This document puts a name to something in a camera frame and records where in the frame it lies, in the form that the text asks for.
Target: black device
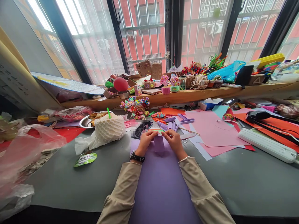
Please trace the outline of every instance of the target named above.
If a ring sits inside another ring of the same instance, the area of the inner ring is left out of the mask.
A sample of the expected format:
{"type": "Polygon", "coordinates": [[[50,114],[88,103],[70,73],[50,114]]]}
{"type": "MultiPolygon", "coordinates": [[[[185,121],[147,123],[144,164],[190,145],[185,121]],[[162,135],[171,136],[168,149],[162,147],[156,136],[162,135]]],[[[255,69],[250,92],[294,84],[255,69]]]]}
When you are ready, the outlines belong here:
{"type": "Polygon", "coordinates": [[[134,150],[130,156],[130,160],[131,159],[139,161],[139,162],[144,162],[145,157],[135,155],[135,150],[134,150]]]}
{"type": "Polygon", "coordinates": [[[133,138],[140,139],[141,135],[147,132],[152,125],[153,125],[152,121],[147,121],[139,125],[133,135],[133,138]]]}
{"type": "Polygon", "coordinates": [[[246,65],[240,69],[235,84],[242,86],[242,89],[245,89],[245,85],[248,85],[250,81],[250,76],[253,72],[253,65],[246,65]]]}
{"type": "Polygon", "coordinates": [[[295,121],[295,120],[284,118],[284,117],[278,117],[278,116],[269,114],[266,111],[250,111],[246,114],[246,120],[248,122],[253,123],[253,124],[257,124],[258,126],[264,128],[268,131],[271,131],[274,134],[277,134],[277,135],[279,135],[279,136],[281,136],[281,137],[283,137],[283,138],[289,140],[290,142],[292,142],[292,143],[299,146],[299,142],[296,141],[295,139],[293,139],[292,136],[283,134],[281,132],[278,132],[278,131],[270,128],[270,127],[273,127],[273,128],[276,128],[276,129],[279,129],[279,130],[282,130],[282,131],[286,131],[287,129],[278,128],[278,127],[275,127],[275,126],[270,125],[270,124],[266,123],[265,121],[263,121],[263,120],[265,120],[267,118],[270,118],[270,117],[276,118],[276,119],[279,119],[279,120],[283,120],[283,121],[287,121],[287,122],[291,122],[291,123],[294,123],[294,124],[299,124],[299,121],[295,121]]]}

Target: metal tray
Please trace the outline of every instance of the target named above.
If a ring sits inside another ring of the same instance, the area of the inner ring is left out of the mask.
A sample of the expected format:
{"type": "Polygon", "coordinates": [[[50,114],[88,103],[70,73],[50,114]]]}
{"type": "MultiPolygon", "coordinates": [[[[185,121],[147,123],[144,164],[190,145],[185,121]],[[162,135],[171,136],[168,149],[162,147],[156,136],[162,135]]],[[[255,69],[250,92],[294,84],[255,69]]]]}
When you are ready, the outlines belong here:
{"type": "MultiPolygon", "coordinates": [[[[106,113],[108,112],[107,110],[104,110],[104,111],[99,111],[97,113],[106,113]]],[[[86,116],[85,118],[83,118],[80,123],[79,123],[79,126],[82,127],[82,128],[94,128],[94,126],[91,125],[91,119],[88,118],[88,116],[86,116]]]]}

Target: pearl bracelet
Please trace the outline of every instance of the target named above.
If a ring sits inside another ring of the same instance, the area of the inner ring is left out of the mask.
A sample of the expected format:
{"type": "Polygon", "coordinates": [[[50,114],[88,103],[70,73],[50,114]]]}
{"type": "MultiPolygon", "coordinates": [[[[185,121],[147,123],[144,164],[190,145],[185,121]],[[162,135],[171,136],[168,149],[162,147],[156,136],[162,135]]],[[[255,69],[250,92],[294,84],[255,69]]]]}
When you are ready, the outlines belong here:
{"type": "Polygon", "coordinates": [[[183,158],[180,162],[182,162],[182,161],[184,161],[184,160],[186,160],[188,158],[190,158],[190,156],[187,156],[186,158],[183,158]]]}

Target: balloon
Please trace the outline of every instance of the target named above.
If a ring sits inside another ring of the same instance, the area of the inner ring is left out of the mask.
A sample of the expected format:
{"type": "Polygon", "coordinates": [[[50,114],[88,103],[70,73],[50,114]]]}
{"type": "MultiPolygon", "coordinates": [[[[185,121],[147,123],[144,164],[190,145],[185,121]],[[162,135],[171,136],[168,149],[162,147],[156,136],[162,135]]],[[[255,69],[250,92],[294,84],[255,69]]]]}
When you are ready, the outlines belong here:
{"type": "Polygon", "coordinates": [[[116,78],[113,82],[113,85],[117,91],[126,91],[129,87],[127,80],[121,77],[116,78]]]}

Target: white power strip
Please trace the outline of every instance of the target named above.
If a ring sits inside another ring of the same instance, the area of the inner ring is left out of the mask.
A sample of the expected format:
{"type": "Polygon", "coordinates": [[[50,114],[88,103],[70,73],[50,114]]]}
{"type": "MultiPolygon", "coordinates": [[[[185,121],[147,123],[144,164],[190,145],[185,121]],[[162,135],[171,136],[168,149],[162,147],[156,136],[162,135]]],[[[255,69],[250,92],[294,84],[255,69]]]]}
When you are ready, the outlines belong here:
{"type": "Polygon", "coordinates": [[[286,163],[293,163],[296,161],[297,152],[294,149],[246,128],[243,128],[238,133],[238,137],[286,163]]]}

